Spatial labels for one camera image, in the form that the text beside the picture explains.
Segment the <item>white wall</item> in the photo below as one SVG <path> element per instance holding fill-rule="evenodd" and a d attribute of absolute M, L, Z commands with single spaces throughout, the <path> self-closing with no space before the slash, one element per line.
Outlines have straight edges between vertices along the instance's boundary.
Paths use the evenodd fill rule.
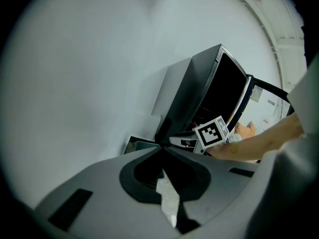
<path fill-rule="evenodd" d="M 268 103 L 268 100 L 274 102 L 275 106 Z M 248 123 L 252 121 L 256 127 L 262 130 L 268 129 L 273 125 L 273 114 L 279 100 L 281 101 L 281 99 L 273 93 L 263 90 L 258 102 L 251 99 L 249 100 L 239 122 L 247 126 Z M 264 124 L 263 120 L 267 120 L 269 122 L 268 125 Z"/>
<path fill-rule="evenodd" d="M 219 43 L 247 73 L 280 85 L 268 41 L 238 0 L 34 2 L 0 64 L 1 161 L 16 196 L 34 207 L 117 156 L 141 116 L 143 78 Z"/>

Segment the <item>gray plastic surface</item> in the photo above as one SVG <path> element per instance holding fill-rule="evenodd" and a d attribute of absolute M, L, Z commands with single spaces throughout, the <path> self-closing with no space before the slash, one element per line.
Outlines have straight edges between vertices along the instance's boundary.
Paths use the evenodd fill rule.
<path fill-rule="evenodd" d="M 260 238 L 271 229 L 277 217 L 282 218 L 281 224 L 290 218 L 298 225 L 307 217 L 294 215 L 293 211 L 291 217 L 284 214 L 318 178 L 318 138 L 318 135 L 299 138 L 285 143 L 280 152 L 267 152 L 235 201 L 214 219 L 182 238 Z M 288 222 L 281 235 L 293 234 L 291 229 L 294 228 Z"/>
<path fill-rule="evenodd" d="M 83 239 L 171 238 L 179 235 L 160 205 L 142 204 L 122 188 L 122 167 L 155 148 L 148 148 L 95 163 L 52 191 L 35 209 L 48 219 L 77 189 L 93 192 L 69 233 Z"/>
<path fill-rule="evenodd" d="M 119 173 L 128 162 L 155 148 L 148 148 L 93 164 L 52 191 L 36 208 L 48 219 L 77 189 L 93 192 L 69 233 L 80 238 L 173 238 L 180 233 L 161 211 L 160 205 L 134 200 L 122 188 Z M 196 201 L 185 202 L 187 215 L 201 225 L 230 205 L 251 178 L 229 172 L 232 167 L 255 171 L 257 164 L 215 160 L 173 148 L 177 153 L 208 168 L 211 184 Z"/>

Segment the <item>small device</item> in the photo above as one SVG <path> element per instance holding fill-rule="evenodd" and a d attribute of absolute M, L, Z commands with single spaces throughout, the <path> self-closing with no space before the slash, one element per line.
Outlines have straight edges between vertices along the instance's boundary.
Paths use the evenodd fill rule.
<path fill-rule="evenodd" d="M 198 137 L 194 131 L 178 133 L 169 138 L 169 142 L 183 149 L 196 154 L 203 154 L 204 149 L 201 147 Z"/>
<path fill-rule="evenodd" d="M 222 116 L 195 128 L 195 132 L 203 149 L 226 142 L 229 136 L 228 128 Z"/>

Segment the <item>black slot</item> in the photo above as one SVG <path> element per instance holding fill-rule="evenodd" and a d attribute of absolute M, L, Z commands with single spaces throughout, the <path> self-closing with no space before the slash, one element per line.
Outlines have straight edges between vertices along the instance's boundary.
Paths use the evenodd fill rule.
<path fill-rule="evenodd" d="M 231 168 L 229 170 L 229 172 L 240 174 L 240 175 L 250 177 L 250 178 L 253 177 L 253 175 L 254 175 L 253 171 L 248 171 L 248 170 L 244 170 L 244 169 L 240 169 L 240 168 L 236 168 L 236 167 Z"/>
<path fill-rule="evenodd" d="M 195 148 L 197 140 L 181 140 L 180 143 L 181 145 Z"/>
<path fill-rule="evenodd" d="M 207 168 L 171 149 L 160 148 L 126 164 L 120 172 L 120 182 L 135 200 L 161 204 L 161 195 L 154 190 L 154 184 L 163 170 L 182 202 L 199 199 L 210 183 Z"/>
<path fill-rule="evenodd" d="M 49 218 L 49 222 L 57 228 L 67 231 L 92 194 L 92 191 L 78 189 Z"/>

